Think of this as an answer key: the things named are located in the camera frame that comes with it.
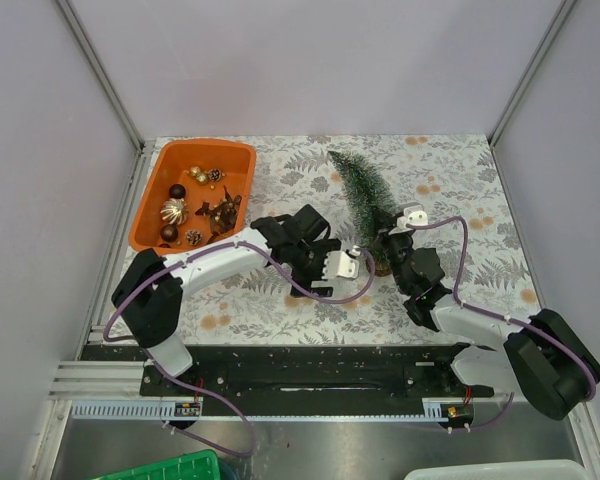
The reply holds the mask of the small green christmas tree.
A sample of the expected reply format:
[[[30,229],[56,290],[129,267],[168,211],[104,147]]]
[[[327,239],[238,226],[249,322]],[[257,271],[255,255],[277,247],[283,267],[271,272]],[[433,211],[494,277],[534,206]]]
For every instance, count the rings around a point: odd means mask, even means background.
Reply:
[[[364,155],[353,151],[329,150],[328,155],[340,175],[343,193],[356,231],[356,243],[372,255],[375,275],[391,274],[387,254],[378,240],[378,231],[386,216],[398,210],[389,184]]]

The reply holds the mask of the orange plastic bin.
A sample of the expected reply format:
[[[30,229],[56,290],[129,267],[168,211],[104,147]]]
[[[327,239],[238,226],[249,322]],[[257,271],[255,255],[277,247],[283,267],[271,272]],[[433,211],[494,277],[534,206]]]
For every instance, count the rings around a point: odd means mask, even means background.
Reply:
[[[160,254],[183,253],[219,242],[242,230],[255,163],[255,149],[241,142],[202,138],[167,143],[159,152],[138,206],[129,233],[131,248],[137,252],[153,248]],[[194,166],[203,170],[219,168],[226,173],[226,177],[217,183],[199,185],[185,173]],[[167,243],[160,237],[160,229],[167,225],[161,219],[160,210],[164,202],[170,199],[168,190],[173,184],[182,184],[186,188],[184,200],[189,213],[182,225],[175,225],[179,231],[178,239]],[[224,198],[224,188],[232,197],[242,196],[237,223],[229,233],[210,241],[209,218],[196,216],[195,212],[204,202],[217,205]],[[191,229],[200,230],[204,237],[196,247],[189,246],[185,240],[186,231]]]

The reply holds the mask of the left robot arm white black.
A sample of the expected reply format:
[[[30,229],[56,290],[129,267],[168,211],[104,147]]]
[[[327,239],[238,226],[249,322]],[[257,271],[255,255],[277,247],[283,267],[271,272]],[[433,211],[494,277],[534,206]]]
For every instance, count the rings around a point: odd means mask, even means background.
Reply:
[[[292,294],[329,297],[319,281],[355,279],[359,263],[331,239],[330,224],[312,206],[293,215],[267,216],[238,233],[180,254],[140,252],[114,290],[116,313],[132,339],[163,369],[162,383],[185,395],[197,382],[193,358],[176,333],[181,303],[233,275],[265,266],[290,267]]]

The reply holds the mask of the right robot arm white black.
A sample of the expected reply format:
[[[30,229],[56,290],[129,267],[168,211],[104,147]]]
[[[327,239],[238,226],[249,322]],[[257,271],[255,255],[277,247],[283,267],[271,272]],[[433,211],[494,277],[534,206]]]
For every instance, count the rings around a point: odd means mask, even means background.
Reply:
[[[442,393],[455,396],[469,385],[489,386],[522,396],[553,420],[595,396],[600,364],[558,312],[543,308],[518,320],[463,303],[444,285],[436,250],[415,248],[412,232],[383,230],[376,242],[407,298],[409,318],[472,343],[436,369]]]

